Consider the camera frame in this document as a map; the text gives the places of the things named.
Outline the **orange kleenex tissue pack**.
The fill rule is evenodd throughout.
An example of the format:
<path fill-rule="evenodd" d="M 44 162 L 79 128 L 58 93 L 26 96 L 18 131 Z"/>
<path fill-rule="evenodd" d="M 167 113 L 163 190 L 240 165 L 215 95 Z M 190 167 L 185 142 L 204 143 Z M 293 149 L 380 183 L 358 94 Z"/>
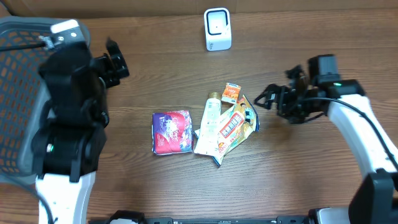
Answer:
<path fill-rule="evenodd" d="M 238 102 L 240 91 L 241 86 L 234 83 L 227 83 L 224 92 L 221 95 L 221 100 L 226 103 L 236 104 Z"/>

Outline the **yellow snack bag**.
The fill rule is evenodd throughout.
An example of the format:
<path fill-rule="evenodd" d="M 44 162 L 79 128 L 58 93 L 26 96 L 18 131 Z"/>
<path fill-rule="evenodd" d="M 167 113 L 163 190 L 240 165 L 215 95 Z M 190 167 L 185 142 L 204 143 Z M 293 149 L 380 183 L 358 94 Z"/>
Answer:
<path fill-rule="evenodd" d="M 220 166 L 234 148 L 244 142 L 260 126 L 257 111 L 245 95 L 230 109 L 220 115 L 217 127 L 211 136 L 204 136 L 201 129 L 195 130 L 198 139 L 195 154 L 211 156 Z"/>

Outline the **white bamboo print tube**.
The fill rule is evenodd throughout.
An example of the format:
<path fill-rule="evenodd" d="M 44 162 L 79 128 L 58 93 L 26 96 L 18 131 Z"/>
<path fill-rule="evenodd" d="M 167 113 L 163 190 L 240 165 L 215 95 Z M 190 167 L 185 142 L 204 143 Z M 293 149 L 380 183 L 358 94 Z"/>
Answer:
<path fill-rule="evenodd" d="M 200 124 L 200 133 L 194 149 L 195 154 L 216 156 L 218 152 L 218 119 L 221 115 L 221 95 L 208 94 Z"/>

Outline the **red purple pad pack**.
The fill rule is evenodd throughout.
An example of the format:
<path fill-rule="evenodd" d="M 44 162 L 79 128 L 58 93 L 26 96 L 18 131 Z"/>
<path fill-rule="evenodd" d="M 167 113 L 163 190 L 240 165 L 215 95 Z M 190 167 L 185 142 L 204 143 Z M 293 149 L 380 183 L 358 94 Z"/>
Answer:
<path fill-rule="evenodd" d="M 152 152 L 156 155 L 193 151 L 193 126 L 187 110 L 152 114 Z"/>

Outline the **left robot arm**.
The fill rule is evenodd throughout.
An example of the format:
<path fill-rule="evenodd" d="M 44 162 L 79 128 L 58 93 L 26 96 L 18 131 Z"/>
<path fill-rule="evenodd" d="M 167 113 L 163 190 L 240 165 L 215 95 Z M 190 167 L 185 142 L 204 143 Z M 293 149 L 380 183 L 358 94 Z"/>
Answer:
<path fill-rule="evenodd" d="M 129 76 L 113 40 L 94 57 L 78 21 L 54 24 L 39 68 L 49 91 L 32 139 L 40 223 L 84 223 L 109 124 L 106 91 Z"/>

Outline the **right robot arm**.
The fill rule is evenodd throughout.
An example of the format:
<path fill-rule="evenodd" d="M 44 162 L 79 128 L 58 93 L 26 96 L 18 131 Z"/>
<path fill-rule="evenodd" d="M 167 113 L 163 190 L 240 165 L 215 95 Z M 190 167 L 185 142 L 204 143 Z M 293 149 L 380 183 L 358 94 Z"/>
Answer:
<path fill-rule="evenodd" d="M 373 113 L 366 92 L 355 79 L 342 79 L 333 54 L 308 59 L 285 71 L 290 83 L 268 85 L 254 100 L 291 124 L 326 116 L 353 153 L 362 183 L 346 208 L 311 209 L 303 223 L 397 223 L 397 147 Z"/>

